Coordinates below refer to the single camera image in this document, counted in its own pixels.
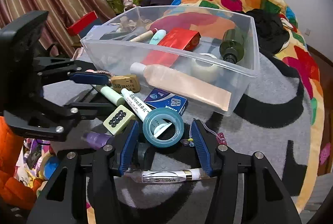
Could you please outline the tan 4B eraser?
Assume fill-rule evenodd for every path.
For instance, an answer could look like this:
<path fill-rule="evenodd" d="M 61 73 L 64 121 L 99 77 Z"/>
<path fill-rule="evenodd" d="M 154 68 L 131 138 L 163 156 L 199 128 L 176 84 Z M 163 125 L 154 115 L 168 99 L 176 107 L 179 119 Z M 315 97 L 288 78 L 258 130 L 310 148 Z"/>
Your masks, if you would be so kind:
<path fill-rule="evenodd" d="M 133 93 L 140 91 L 140 83 L 136 75 L 123 75 L 123 76 L 113 76 L 111 78 L 111 85 L 113 90 L 121 93 L 122 89 L 127 89 Z"/>

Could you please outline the cream tube red cap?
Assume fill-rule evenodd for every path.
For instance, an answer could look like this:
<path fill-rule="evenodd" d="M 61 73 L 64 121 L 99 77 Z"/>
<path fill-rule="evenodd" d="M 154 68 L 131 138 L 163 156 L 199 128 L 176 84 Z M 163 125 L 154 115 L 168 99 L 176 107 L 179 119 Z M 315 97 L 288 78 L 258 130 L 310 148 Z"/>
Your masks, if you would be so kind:
<path fill-rule="evenodd" d="M 147 32 L 139 35 L 139 36 L 136 36 L 135 38 L 129 40 L 130 42 L 142 42 L 142 41 L 145 41 L 147 39 L 150 39 L 152 38 L 152 36 L 158 31 L 158 29 L 156 28 L 153 28 L 152 30 L 148 30 Z"/>

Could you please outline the small yellow blue charm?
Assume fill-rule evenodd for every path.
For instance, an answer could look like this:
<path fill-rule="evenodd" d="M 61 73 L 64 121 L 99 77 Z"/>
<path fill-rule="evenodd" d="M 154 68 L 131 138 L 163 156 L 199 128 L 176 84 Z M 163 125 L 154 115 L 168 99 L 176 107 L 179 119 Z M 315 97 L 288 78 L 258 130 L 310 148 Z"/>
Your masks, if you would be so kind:
<path fill-rule="evenodd" d="M 183 144 L 183 146 L 195 147 L 194 140 L 191 137 L 183 138 L 180 140 L 180 142 Z"/>

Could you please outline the pink bunny toy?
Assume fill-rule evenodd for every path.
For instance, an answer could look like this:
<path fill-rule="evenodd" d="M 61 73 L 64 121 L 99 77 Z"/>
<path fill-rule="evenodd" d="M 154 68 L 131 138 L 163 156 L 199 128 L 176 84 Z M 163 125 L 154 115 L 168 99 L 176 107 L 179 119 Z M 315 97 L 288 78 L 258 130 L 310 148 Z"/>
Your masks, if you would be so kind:
<path fill-rule="evenodd" d="M 123 0 L 124 12 L 136 7 L 133 0 Z"/>

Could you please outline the red box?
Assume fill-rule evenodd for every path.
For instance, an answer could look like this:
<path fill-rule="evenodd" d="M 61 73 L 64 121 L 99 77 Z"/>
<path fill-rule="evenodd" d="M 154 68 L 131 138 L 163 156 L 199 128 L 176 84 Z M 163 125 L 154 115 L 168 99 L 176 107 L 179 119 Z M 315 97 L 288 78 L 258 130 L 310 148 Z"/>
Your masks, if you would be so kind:
<path fill-rule="evenodd" d="M 75 36 L 81 33 L 89 25 L 93 24 L 98 19 L 95 11 L 91 11 L 81 17 L 77 22 L 67 28 L 67 32 L 70 36 Z"/>

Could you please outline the purple black spray bottle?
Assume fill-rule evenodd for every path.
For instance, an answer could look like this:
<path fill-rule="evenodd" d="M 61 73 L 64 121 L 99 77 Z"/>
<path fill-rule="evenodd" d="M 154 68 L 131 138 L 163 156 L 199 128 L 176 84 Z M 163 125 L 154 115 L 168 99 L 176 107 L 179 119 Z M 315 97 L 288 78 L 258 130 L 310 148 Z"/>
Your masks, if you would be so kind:
<path fill-rule="evenodd" d="M 109 140 L 113 140 L 113 138 L 114 136 L 112 135 L 96 132 L 86 132 L 81 137 L 81 139 L 93 149 L 100 149 L 105 146 Z"/>

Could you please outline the mint green small tube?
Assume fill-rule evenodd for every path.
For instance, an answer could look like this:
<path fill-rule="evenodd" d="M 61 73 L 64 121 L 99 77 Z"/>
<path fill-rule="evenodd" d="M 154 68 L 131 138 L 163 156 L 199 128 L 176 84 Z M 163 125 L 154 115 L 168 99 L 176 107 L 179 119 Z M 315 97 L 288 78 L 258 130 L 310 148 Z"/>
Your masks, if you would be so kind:
<path fill-rule="evenodd" d="M 157 45 L 166 35 L 166 30 L 157 30 L 156 33 L 152 36 L 149 44 Z"/>

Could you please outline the dark green bottle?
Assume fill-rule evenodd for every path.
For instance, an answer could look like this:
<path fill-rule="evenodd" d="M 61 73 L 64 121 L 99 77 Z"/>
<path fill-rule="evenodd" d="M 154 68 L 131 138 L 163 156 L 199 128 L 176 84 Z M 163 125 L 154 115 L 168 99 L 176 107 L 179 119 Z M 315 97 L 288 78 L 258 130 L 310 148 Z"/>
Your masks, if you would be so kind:
<path fill-rule="evenodd" d="M 220 55 L 226 62 L 237 64 L 244 57 L 245 35 L 239 28 L 225 31 L 219 47 Z"/>

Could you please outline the green mahjong tile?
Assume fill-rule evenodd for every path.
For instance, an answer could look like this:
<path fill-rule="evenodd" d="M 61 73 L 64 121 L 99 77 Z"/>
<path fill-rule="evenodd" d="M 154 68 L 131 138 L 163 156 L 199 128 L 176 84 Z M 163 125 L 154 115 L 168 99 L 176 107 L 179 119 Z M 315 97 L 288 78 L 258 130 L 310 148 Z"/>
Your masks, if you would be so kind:
<path fill-rule="evenodd" d="M 124 105 L 119 105 L 115 111 L 103 121 L 103 125 L 113 136 L 116 136 L 127 127 L 131 120 L 135 119 L 136 116 L 132 111 L 127 109 Z"/>

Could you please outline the white ointment tube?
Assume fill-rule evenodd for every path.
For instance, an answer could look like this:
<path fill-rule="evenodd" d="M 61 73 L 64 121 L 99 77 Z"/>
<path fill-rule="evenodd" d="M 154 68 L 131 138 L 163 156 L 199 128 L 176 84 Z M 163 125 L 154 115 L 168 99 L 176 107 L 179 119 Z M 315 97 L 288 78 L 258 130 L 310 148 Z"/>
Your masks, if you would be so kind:
<path fill-rule="evenodd" d="M 139 99 L 132 91 L 123 88 L 121 93 L 126 103 L 131 107 L 135 114 L 144 121 L 152 109 L 150 109 L 150 107 L 148 107 L 148 105 Z"/>

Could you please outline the clear plastic storage bin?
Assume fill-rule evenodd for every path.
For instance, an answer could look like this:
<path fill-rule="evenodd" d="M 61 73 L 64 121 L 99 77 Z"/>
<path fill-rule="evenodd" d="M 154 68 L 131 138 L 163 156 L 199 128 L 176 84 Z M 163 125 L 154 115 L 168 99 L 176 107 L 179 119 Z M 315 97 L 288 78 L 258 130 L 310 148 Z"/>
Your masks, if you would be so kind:
<path fill-rule="evenodd" d="M 198 44 L 186 50 L 140 38 L 175 28 L 179 40 L 198 36 Z M 92 28 L 81 43 L 96 68 L 136 75 L 143 94 L 159 88 L 225 116 L 260 71 L 254 18 L 207 7 L 135 7 Z"/>

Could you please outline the pink charm keychain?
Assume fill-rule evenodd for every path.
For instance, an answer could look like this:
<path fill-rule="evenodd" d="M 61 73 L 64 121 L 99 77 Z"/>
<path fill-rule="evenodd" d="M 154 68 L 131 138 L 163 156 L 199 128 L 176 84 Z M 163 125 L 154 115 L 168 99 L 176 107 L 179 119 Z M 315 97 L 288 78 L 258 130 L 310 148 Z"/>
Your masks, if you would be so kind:
<path fill-rule="evenodd" d="M 216 134 L 216 140 L 218 144 L 227 145 L 226 138 L 222 132 Z"/>

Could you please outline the beige foundation tube white cap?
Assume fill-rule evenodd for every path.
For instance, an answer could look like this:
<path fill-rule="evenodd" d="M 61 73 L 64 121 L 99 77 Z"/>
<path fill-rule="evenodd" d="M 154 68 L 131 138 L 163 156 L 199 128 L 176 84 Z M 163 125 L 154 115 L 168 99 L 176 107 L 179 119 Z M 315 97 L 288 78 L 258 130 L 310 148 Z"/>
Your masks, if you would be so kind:
<path fill-rule="evenodd" d="M 135 62 L 130 73 L 144 78 L 150 86 L 178 94 L 227 112 L 231 93 L 193 76 L 162 65 Z"/>

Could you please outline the black clothing pile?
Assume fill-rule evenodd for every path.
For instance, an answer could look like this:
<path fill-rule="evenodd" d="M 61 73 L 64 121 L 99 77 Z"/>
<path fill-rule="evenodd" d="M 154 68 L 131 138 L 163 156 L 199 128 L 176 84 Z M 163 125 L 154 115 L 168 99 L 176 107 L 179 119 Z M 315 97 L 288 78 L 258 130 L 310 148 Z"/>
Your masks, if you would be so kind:
<path fill-rule="evenodd" d="M 258 44 L 261 49 L 271 54 L 277 54 L 288 46 L 290 34 L 283 27 L 278 14 L 262 9 L 253 9 L 241 13 L 254 18 Z"/>

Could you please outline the white gold-tipped pen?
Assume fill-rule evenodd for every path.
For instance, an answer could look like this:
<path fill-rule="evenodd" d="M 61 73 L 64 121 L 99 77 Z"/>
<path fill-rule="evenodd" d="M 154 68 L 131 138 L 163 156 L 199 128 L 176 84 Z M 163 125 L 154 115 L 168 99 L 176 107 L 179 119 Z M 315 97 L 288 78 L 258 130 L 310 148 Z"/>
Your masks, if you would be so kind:
<path fill-rule="evenodd" d="M 124 176 L 131 178 L 136 183 L 144 184 L 170 184 L 209 178 L 201 168 L 177 171 L 130 170 L 125 172 Z"/>

